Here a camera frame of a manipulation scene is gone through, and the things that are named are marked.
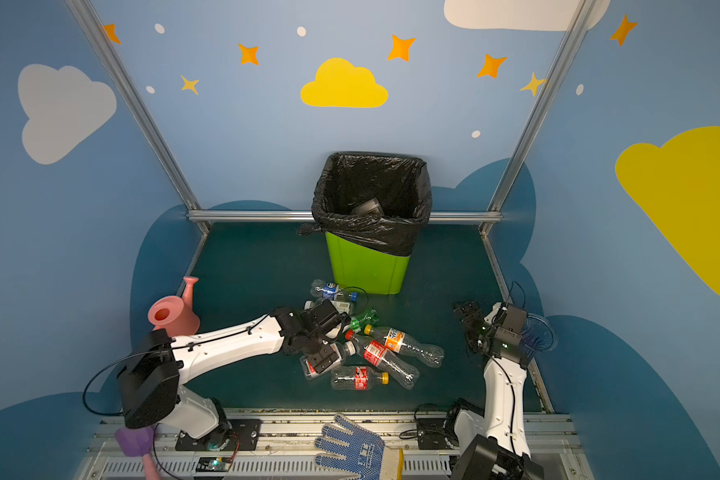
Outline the pink label bottle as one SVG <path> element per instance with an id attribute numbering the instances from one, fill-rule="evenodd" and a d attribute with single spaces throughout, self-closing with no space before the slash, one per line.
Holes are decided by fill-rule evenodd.
<path id="1" fill-rule="evenodd" d="M 345 364 L 357 350 L 352 342 L 323 345 L 317 353 L 300 358 L 300 364 L 307 380 L 320 377 Z"/>

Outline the cream label bottle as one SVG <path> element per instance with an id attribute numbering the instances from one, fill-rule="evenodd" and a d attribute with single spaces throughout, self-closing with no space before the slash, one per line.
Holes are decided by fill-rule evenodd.
<path id="1" fill-rule="evenodd" d="M 354 207 L 351 214 L 354 216 L 383 217 L 384 210 L 377 198 L 371 198 L 370 200 Z"/>

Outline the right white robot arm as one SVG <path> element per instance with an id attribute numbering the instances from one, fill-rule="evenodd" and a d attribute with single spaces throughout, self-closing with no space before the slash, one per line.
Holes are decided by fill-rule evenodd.
<path id="1" fill-rule="evenodd" d="M 531 352 L 530 315 L 498 302 L 484 313 L 475 301 L 453 305 L 468 348 L 485 360 L 482 411 L 464 403 L 452 409 L 460 456 L 454 479 L 543 479 L 531 458 L 524 424 L 523 391 Z"/>

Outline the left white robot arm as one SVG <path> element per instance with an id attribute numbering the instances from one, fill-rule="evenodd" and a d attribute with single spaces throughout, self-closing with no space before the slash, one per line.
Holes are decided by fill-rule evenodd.
<path id="1" fill-rule="evenodd" d="M 247 323 L 203 334 L 171 337 L 155 330 L 118 364 L 124 425 L 137 430 L 164 424 L 201 450 L 227 450 L 234 434 L 221 403 L 185 385 L 255 356 L 321 355 L 350 322 L 349 314 L 324 301 L 306 310 L 279 307 Z"/>

